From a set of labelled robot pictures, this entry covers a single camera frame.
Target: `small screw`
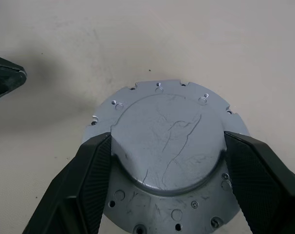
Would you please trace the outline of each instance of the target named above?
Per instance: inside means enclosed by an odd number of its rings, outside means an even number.
[[[219,222],[215,218],[211,219],[210,224],[211,224],[211,226],[213,228],[218,228],[219,227]]]
[[[197,201],[192,201],[191,202],[191,207],[196,209],[198,207],[198,202]]]
[[[222,177],[222,179],[224,179],[224,180],[229,179],[229,175],[228,175],[227,173],[223,173],[221,177]]]

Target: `white surface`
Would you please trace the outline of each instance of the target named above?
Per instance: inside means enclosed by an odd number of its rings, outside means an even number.
[[[94,108],[136,81],[213,90],[295,173],[295,0],[0,0],[0,56],[28,73],[0,99],[0,234],[22,232]],[[250,231],[240,214],[218,233]]]

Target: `circular metal plate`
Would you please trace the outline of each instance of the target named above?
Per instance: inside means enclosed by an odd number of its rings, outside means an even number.
[[[208,234],[238,212],[220,153],[224,131],[248,131],[217,94],[178,80],[140,82],[93,118],[84,141],[111,132],[116,158],[104,214],[125,231]]]

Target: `metal plate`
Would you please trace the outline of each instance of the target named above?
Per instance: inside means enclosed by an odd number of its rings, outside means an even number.
[[[96,110],[84,141],[112,134],[104,214],[127,232],[208,234],[239,206],[225,162],[223,132],[249,135],[212,91],[178,80],[123,88]]]

